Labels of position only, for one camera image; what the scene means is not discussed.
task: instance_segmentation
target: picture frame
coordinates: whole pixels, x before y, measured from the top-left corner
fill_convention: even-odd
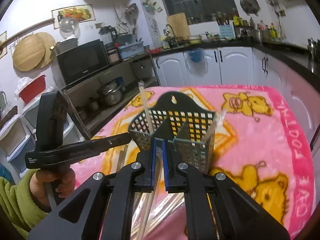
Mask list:
[[[73,17],[77,19],[79,23],[96,20],[92,4],[82,4],[58,8],[55,10],[51,10],[51,14],[52,18],[54,18],[54,29],[59,28],[59,21],[64,17]]]
[[[7,40],[7,31],[5,31],[4,33],[0,34],[0,43],[5,42]],[[8,53],[8,49],[7,49],[7,45],[5,45],[3,47],[3,49],[0,49],[0,59],[7,55]]]

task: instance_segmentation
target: basket hanging hole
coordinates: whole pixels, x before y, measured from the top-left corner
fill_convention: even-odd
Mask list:
[[[171,96],[171,101],[172,101],[172,103],[177,104],[177,100],[174,96]]]

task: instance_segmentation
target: round cutting board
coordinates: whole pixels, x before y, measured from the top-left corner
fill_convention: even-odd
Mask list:
[[[13,52],[13,65],[20,71],[36,67],[45,53],[44,41],[36,34],[24,37]]]
[[[49,33],[40,32],[40,33],[37,33],[36,35],[38,35],[44,41],[44,47],[45,47],[44,57],[40,61],[40,63],[37,65],[37,67],[42,68],[42,67],[47,66],[51,62],[51,58],[50,58],[51,50],[50,50],[50,47],[51,46],[55,46],[56,45],[56,41],[54,40],[52,35],[50,35]]]

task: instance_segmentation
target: green sleeve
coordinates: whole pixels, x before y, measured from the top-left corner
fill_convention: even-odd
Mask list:
[[[0,205],[15,228],[26,239],[28,232],[38,224],[47,213],[32,200],[30,180],[36,170],[28,171],[17,186],[0,178]]]

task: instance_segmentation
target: human hand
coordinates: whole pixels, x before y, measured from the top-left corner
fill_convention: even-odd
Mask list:
[[[76,185],[76,174],[73,169],[70,169],[67,174],[61,175],[46,170],[38,170],[33,174],[30,180],[30,192],[31,195],[39,208],[41,206],[50,207],[47,193],[44,189],[45,182],[53,182],[56,179],[61,179],[61,184],[56,189],[56,192],[59,192],[59,197],[66,198],[74,190]]]

